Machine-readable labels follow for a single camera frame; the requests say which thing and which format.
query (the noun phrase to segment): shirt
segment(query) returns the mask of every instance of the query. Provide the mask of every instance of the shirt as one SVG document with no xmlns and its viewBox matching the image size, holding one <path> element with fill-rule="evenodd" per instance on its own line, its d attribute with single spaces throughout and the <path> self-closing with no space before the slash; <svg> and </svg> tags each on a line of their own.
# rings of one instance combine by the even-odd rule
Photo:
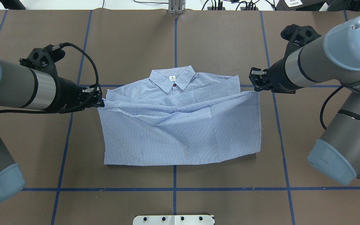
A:
<svg viewBox="0 0 360 225">
<path fill-rule="evenodd" d="M 98 108 L 109 165 L 198 165 L 259 152 L 259 94 L 191 66 L 108 90 Z"/>
</svg>

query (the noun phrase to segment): white mounting plate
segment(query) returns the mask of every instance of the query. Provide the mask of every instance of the white mounting plate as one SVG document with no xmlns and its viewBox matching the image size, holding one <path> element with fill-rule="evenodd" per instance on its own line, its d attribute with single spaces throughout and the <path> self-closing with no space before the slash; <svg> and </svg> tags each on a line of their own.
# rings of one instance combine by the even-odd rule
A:
<svg viewBox="0 0 360 225">
<path fill-rule="evenodd" d="M 215 216 L 214 215 L 136 216 L 133 220 L 133 225 L 215 225 Z"/>
</svg>

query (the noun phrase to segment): white bracket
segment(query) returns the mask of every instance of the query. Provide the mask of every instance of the white bracket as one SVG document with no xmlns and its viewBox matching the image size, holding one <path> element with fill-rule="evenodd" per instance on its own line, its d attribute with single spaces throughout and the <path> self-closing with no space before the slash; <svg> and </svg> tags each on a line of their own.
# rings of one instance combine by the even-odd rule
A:
<svg viewBox="0 0 360 225">
<path fill-rule="evenodd" d="M 184 7 L 183 4 L 186 4 L 186 0 L 169 0 L 169 14 L 183 14 Z"/>
<path fill-rule="evenodd" d="M 136 216 L 133 225 L 215 225 L 214 215 Z"/>
</svg>

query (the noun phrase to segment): folded shirt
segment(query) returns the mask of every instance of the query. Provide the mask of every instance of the folded shirt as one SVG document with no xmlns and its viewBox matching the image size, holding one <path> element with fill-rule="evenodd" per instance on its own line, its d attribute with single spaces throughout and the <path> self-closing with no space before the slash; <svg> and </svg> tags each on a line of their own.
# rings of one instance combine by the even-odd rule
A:
<svg viewBox="0 0 360 225">
<path fill-rule="evenodd" d="M 105 164 L 197 165 L 260 150 L 259 94 L 241 92 L 238 76 L 153 70 L 104 102 Z"/>
</svg>

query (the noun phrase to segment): robotic arm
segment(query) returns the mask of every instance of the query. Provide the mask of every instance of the robotic arm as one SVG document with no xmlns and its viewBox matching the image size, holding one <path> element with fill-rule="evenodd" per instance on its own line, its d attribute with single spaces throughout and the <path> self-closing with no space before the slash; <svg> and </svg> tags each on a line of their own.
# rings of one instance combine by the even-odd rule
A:
<svg viewBox="0 0 360 225">
<path fill-rule="evenodd" d="M 343 185 L 360 179 L 360 17 L 338 25 L 324 37 L 309 26 L 287 26 L 284 58 L 261 71 L 251 68 L 255 91 L 295 94 L 297 89 L 336 79 L 352 91 L 316 141 L 309 163 Z"/>
<path fill-rule="evenodd" d="M 96 84 L 79 87 L 58 77 L 55 63 L 65 56 L 62 48 L 71 46 L 90 60 L 96 74 Z M 20 65 L 0 60 L 0 106 L 26 110 L 0 110 L 0 113 L 71 113 L 85 108 L 104 107 L 94 62 L 79 47 L 71 43 L 35 48 Z M 15 163 L 0 138 L 0 203 L 15 195 L 26 184 L 19 165 Z"/>
</svg>

